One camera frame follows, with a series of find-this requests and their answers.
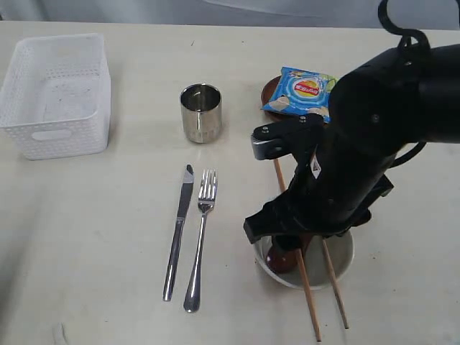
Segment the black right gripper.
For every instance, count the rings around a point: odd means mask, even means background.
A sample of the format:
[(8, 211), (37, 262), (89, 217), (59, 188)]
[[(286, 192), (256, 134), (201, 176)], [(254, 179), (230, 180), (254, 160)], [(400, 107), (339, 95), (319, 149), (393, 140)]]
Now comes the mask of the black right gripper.
[(363, 213), (365, 199), (395, 159), (344, 139), (324, 139), (298, 164), (288, 189), (244, 221), (250, 243), (272, 237), (278, 252), (304, 250), (300, 235), (340, 234)]

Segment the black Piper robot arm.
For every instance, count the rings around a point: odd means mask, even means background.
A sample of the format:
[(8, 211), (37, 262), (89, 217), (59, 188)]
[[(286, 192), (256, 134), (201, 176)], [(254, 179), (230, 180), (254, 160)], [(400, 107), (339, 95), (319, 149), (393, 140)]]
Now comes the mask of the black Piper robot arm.
[(392, 190), (386, 171), (407, 144), (459, 142), (459, 46), (392, 48), (346, 74), (317, 114), (257, 127), (258, 160), (292, 155), (287, 190), (244, 221), (251, 243), (276, 236), (329, 237), (371, 219), (370, 206)]

